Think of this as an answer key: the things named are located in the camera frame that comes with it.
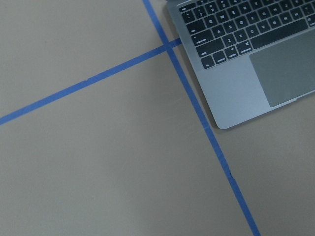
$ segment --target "silver laptop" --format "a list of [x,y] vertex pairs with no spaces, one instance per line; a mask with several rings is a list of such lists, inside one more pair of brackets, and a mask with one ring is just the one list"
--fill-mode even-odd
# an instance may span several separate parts
[[315,91],[315,0],[168,0],[221,129]]

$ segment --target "desk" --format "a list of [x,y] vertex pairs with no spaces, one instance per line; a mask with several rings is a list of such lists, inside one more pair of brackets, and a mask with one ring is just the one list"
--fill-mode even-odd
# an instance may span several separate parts
[[219,130],[165,5],[1,1],[2,235],[314,235],[315,96]]

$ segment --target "laptop touchpad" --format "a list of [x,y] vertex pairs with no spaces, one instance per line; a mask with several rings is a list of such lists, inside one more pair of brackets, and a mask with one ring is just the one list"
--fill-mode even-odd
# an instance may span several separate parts
[[315,30],[250,58],[271,107],[315,90]]

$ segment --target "gray laptop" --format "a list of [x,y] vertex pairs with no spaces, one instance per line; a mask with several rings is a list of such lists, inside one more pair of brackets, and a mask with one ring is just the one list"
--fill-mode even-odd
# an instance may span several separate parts
[[168,0],[221,129],[315,91],[315,0]]

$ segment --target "fn key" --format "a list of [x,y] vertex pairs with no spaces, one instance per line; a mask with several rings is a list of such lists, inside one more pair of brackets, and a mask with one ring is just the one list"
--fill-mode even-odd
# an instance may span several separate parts
[[201,59],[201,62],[203,64],[203,68],[205,68],[205,69],[208,69],[208,68],[215,65],[211,56],[207,56],[207,57]]

